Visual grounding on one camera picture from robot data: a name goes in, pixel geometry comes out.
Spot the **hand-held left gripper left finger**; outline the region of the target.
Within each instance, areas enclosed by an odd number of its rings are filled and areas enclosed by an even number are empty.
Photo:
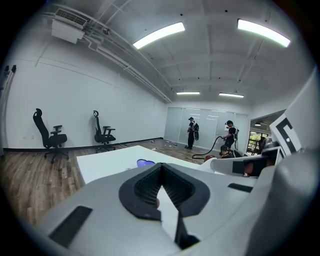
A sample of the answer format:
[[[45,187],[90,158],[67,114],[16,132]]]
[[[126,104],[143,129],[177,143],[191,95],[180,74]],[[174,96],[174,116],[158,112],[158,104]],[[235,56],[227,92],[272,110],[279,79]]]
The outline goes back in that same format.
[[[63,253],[80,256],[169,256],[178,246],[160,221],[139,219],[127,211],[119,189],[128,179],[148,170],[134,168],[94,180],[50,209],[37,223],[37,229],[50,236],[77,207],[90,214],[69,244],[56,244]]]

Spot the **upright black office chair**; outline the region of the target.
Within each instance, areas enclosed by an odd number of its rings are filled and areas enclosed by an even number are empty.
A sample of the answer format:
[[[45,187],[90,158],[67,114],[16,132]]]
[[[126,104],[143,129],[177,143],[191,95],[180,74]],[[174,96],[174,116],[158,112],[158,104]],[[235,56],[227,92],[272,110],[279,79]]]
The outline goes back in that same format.
[[[115,131],[115,128],[111,128],[110,126],[103,126],[103,131],[100,126],[99,120],[99,112],[97,110],[93,111],[93,116],[96,120],[96,127],[95,127],[95,135],[94,140],[101,144],[100,147],[96,149],[96,153],[103,153],[109,152],[110,150],[114,151],[116,149],[115,146],[111,145],[110,142],[114,142],[116,138],[111,134],[112,131]]]

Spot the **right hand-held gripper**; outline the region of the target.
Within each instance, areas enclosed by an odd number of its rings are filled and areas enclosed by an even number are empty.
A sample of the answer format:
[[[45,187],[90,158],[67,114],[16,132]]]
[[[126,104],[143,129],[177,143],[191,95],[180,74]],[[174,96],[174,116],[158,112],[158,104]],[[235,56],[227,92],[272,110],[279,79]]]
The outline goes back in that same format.
[[[286,111],[271,124],[271,142],[262,156],[212,158],[210,167],[221,174],[244,175],[244,162],[273,159],[276,161],[307,150],[320,149],[320,71],[311,76]]]

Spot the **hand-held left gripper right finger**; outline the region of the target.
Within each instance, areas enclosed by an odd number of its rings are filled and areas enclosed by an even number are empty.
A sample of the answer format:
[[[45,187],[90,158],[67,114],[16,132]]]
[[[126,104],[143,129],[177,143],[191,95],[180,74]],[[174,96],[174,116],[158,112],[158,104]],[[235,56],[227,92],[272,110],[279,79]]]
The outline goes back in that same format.
[[[161,224],[180,250],[185,250],[208,237],[243,203],[256,183],[256,178],[224,175],[209,166],[188,163],[178,169],[207,185],[209,198],[196,215],[181,217],[175,203],[189,198],[179,181],[170,190],[161,188]]]

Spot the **white ceiling pipes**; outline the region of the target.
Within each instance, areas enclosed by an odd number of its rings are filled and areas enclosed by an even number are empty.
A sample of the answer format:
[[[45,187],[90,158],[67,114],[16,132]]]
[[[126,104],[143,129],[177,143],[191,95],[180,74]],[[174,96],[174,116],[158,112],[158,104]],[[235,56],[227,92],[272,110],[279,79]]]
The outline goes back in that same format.
[[[171,86],[152,63],[132,45],[108,28],[98,29],[88,25],[83,31],[83,38],[93,43],[96,52],[120,66],[166,103],[173,102],[174,91]]]

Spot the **white table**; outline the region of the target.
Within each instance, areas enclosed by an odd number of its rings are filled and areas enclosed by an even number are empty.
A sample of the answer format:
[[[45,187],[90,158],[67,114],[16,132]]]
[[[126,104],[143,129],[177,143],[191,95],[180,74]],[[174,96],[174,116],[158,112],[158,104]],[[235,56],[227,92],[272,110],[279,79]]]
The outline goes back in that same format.
[[[137,168],[137,161],[139,159],[152,161],[154,163],[176,164],[204,172],[213,172],[210,160],[199,165],[139,145],[108,152],[78,156],[76,159],[85,184],[106,176]]]

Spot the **aluminium ladder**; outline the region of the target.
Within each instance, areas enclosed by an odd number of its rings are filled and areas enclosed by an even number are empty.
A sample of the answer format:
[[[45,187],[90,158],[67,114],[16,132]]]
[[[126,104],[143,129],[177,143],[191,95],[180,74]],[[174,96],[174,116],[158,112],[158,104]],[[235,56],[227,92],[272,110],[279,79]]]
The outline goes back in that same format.
[[[0,76],[0,156],[4,155],[4,148],[7,145],[6,135],[6,115],[9,93],[15,76],[17,66],[10,67],[7,65]]]

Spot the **white air conditioner unit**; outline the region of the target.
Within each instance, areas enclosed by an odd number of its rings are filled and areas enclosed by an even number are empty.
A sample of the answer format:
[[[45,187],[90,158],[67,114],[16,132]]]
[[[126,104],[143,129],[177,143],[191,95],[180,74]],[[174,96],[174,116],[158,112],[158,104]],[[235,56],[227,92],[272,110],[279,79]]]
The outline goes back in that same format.
[[[51,35],[55,38],[76,44],[85,34],[88,20],[73,12],[59,8],[52,20]]]

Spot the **person's right hand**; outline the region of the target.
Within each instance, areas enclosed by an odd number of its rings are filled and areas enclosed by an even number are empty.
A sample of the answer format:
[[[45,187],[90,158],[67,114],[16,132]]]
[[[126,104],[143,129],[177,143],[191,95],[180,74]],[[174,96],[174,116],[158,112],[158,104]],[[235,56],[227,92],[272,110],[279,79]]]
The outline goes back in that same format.
[[[267,161],[262,160],[251,160],[244,162],[244,173],[250,177],[258,177],[262,170],[266,167]]]

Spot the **reclined black office chair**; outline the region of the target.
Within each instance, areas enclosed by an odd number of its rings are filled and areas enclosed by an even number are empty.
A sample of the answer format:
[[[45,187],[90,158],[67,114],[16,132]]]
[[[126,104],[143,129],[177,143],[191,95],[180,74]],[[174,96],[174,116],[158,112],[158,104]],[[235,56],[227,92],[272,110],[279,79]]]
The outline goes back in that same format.
[[[62,134],[62,125],[54,126],[54,130],[49,132],[42,119],[42,115],[42,110],[40,108],[36,108],[32,118],[41,134],[43,147],[47,150],[44,154],[44,158],[46,159],[48,155],[52,155],[50,161],[51,164],[55,162],[58,155],[64,156],[68,160],[69,155],[62,151],[63,144],[68,140],[67,135]]]

